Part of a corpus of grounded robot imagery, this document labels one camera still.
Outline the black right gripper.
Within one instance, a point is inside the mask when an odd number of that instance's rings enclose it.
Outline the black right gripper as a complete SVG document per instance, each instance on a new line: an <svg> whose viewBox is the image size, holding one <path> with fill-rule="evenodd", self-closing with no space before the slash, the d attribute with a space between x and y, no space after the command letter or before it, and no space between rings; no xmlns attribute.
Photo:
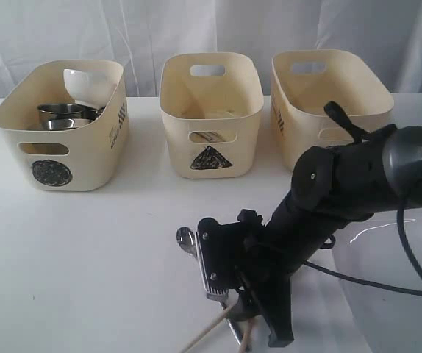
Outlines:
<svg viewBox="0 0 422 353"><path fill-rule="evenodd" d="M268 346L284 348L294 341L291 282L294 274L340 228L340 218L320 210L305 210L288 192L262 224L255 210L243 211L251 234L244 240L243 286L229 311L234 321L262 315L269 330Z"/></svg>

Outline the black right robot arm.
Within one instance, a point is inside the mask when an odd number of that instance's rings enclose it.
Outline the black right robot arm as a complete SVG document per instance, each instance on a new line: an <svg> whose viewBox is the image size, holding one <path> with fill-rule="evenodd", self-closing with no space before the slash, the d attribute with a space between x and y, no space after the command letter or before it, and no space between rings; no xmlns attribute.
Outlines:
<svg viewBox="0 0 422 353"><path fill-rule="evenodd" d="M353 142L313 146L298 159L291 188L263 223L253 210L237 217L234 271L251 307L268 325L268 345L293 342L290 279L335 233L376 213L393 211L401 245L422 281L422 267L408 243L404 213L422 208L422 126L388 125L367 133L351 129ZM422 296L421 290L407 294Z"/></svg>

